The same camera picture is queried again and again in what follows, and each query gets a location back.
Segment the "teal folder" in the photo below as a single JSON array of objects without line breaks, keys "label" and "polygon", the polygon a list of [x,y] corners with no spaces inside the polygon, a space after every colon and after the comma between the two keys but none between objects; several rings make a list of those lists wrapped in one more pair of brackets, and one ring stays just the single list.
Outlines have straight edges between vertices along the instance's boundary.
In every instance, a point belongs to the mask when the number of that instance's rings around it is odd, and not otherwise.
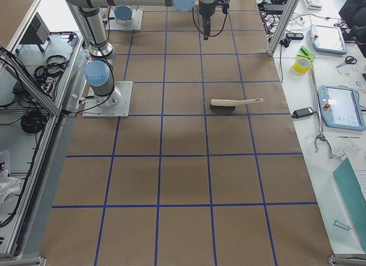
[{"label": "teal folder", "polygon": [[366,201],[348,158],[333,172],[333,176],[353,221],[361,247],[366,252]]}]

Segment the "brown tiled surface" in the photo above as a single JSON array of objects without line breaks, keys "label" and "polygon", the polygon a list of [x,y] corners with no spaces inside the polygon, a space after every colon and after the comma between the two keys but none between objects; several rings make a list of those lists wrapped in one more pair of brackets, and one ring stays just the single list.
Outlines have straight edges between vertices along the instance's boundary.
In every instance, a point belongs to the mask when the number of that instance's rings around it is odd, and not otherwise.
[{"label": "brown tiled surface", "polygon": [[[230,6],[209,41],[191,13],[159,6],[141,7],[142,32],[111,33],[116,79],[127,67],[134,81],[131,116],[77,118],[41,250],[50,265],[327,263],[303,157],[281,154],[301,150],[259,13],[254,0]],[[213,33],[223,19],[212,17]],[[210,108],[244,95],[264,102]],[[80,205],[100,208],[63,207]]]},{"label": "brown tiled surface", "polygon": [[52,209],[39,255],[52,266],[94,265],[103,209]]},{"label": "brown tiled surface", "polygon": [[158,265],[214,265],[209,208],[162,208]]},{"label": "brown tiled surface", "polygon": [[317,205],[268,207],[279,265],[323,266],[332,254]]},{"label": "brown tiled surface", "polygon": [[214,219],[218,265],[274,265],[263,207],[215,208]]},{"label": "brown tiled surface", "polygon": [[98,265],[154,265],[155,208],[110,208],[104,222]]}]

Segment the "metal bracket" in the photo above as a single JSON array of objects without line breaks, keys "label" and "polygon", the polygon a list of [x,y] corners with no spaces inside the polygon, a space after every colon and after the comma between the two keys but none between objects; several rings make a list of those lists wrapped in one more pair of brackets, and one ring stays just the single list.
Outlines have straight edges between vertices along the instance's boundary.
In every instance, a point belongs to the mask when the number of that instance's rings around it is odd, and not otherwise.
[{"label": "metal bracket", "polygon": [[[110,20],[109,25],[107,24],[107,30],[110,31],[132,31],[132,30],[141,30],[142,25],[142,15],[144,13],[143,10],[132,10],[134,18],[131,24],[128,25],[120,25],[115,22],[115,20]],[[110,17],[114,17],[113,11],[110,12]]]},{"label": "metal bracket", "polygon": [[[83,112],[84,117],[97,117],[97,118],[105,118],[105,117],[128,117],[129,110],[130,110],[130,101],[131,101],[131,94],[132,94],[132,81],[116,81],[116,87],[119,88],[122,94],[122,100],[112,108],[102,108],[102,107],[95,107],[90,110],[86,110]],[[93,96],[94,92],[90,88],[89,89],[89,96]],[[87,100],[85,103],[85,109],[97,106],[98,104],[94,99]]]}]

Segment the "keyboard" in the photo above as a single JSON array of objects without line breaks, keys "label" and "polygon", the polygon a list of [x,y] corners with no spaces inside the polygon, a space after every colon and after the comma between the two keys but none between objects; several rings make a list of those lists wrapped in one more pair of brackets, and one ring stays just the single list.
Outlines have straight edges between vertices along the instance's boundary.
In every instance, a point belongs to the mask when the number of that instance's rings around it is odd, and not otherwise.
[{"label": "keyboard", "polygon": [[360,183],[362,194],[366,199],[366,170],[355,171],[356,178]]},{"label": "keyboard", "polygon": [[304,0],[308,10],[321,10],[323,7],[320,0]]}]

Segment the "brush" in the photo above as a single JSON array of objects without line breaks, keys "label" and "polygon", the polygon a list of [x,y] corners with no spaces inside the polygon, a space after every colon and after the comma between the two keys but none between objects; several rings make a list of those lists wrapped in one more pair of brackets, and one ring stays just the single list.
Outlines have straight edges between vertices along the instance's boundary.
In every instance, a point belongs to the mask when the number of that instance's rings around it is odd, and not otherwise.
[{"label": "brush", "polygon": [[210,108],[212,110],[229,110],[234,111],[236,106],[248,105],[253,103],[262,103],[263,98],[254,98],[247,100],[229,100],[229,99],[211,99]]}]

